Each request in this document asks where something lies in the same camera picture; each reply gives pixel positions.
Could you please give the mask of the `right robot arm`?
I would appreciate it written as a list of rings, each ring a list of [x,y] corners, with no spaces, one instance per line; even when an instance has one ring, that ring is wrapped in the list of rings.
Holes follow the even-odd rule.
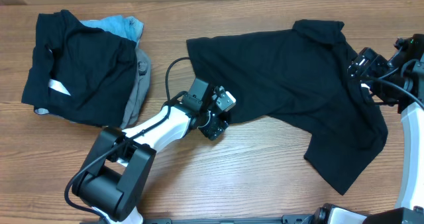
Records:
[[[397,52],[386,60],[364,48],[348,67],[382,105],[397,105],[404,135],[401,188],[393,210],[369,216],[326,203],[297,223],[405,223],[423,222],[423,35],[398,38]]]

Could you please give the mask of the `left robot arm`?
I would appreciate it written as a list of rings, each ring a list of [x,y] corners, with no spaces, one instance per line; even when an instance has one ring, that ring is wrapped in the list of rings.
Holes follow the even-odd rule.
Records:
[[[197,78],[143,124],[122,131],[105,127],[65,194],[79,197],[81,210],[98,215],[99,223],[142,223],[136,207],[156,154],[195,129],[215,140],[235,103],[224,87]]]

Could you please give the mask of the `black t-shirt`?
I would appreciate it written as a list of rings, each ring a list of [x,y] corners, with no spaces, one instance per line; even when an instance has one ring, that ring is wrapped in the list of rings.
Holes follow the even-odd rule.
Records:
[[[357,54],[339,21],[296,21],[291,29],[187,40],[195,75],[236,99],[230,124],[261,116],[311,134],[305,159],[345,194],[385,146],[380,108],[348,77]]]

